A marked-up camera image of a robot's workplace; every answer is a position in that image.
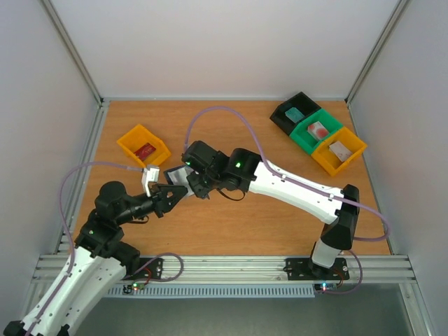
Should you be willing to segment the blue leather card holder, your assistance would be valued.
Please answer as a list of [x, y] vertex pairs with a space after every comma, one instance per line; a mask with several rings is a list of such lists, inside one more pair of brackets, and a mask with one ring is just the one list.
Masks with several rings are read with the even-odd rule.
[[194, 172], [194, 170], [188, 165], [181, 165], [175, 168], [168, 169], [164, 171], [164, 177], [168, 184], [176, 186], [184, 186], [187, 188], [188, 192], [185, 197], [194, 195], [192, 188], [189, 185], [187, 177]]

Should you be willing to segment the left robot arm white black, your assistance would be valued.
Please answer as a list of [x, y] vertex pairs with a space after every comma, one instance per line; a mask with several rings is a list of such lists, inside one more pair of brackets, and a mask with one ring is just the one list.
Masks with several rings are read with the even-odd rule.
[[28, 315], [11, 321], [4, 335], [75, 335], [93, 307], [119, 280], [136, 277], [140, 252], [122, 241], [122, 225], [150, 214], [161, 218], [186, 196], [182, 185], [154, 184], [130, 196], [119, 181], [104, 184], [74, 249], [48, 291]]

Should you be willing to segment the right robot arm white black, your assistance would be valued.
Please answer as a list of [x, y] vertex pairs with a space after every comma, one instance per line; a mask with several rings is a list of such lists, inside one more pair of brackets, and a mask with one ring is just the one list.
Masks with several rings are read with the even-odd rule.
[[321, 236], [314, 243], [309, 259], [288, 271], [313, 279], [341, 274], [335, 266], [340, 252], [351, 249], [358, 222], [359, 190], [312, 183], [289, 174], [257, 153], [236, 148], [231, 155], [215, 150], [203, 141], [193, 142], [182, 154], [182, 162], [192, 169], [186, 181], [194, 194], [205, 198], [212, 190], [239, 190], [255, 193], [293, 205], [323, 222]]

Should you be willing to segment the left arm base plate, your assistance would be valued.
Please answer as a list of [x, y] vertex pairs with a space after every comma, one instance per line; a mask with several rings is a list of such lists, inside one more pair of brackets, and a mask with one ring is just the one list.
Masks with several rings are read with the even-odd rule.
[[123, 279], [127, 281], [143, 281], [149, 277], [151, 279], [161, 279], [163, 270], [162, 258], [157, 258], [155, 261], [146, 264], [151, 258], [140, 258], [137, 269], [139, 270], [134, 275], [126, 275]]

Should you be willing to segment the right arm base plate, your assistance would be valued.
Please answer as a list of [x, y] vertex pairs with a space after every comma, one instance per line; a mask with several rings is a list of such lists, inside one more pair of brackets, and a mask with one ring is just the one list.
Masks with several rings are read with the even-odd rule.
[[339, 281], [349, 280], [350, 275], [344, 258], [336, 258], [329, 269], [312, 263], [311, 258], [287, 258], [283, 271], [289, 281]]

